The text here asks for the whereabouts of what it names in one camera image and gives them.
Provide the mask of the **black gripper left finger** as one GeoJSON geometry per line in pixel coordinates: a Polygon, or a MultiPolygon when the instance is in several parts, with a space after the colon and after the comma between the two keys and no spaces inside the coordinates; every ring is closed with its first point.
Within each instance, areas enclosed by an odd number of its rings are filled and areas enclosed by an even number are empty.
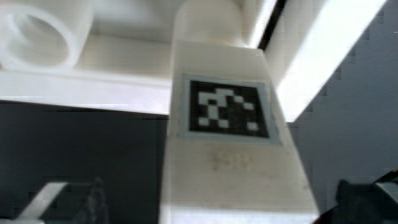
{"type": "Polygon", "coordinates": [[[110,224],[103,182],[48,182],[11,224],[110,224]]]}

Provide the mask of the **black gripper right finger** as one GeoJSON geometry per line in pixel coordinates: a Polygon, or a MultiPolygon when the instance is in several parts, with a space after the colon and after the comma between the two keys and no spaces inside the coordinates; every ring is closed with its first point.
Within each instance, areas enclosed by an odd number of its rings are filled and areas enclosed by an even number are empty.
{"type": "Polygon", "coordinates": [[[398,169],[372,183],[340,181],[332,224],[398,224],[398,169]]]}

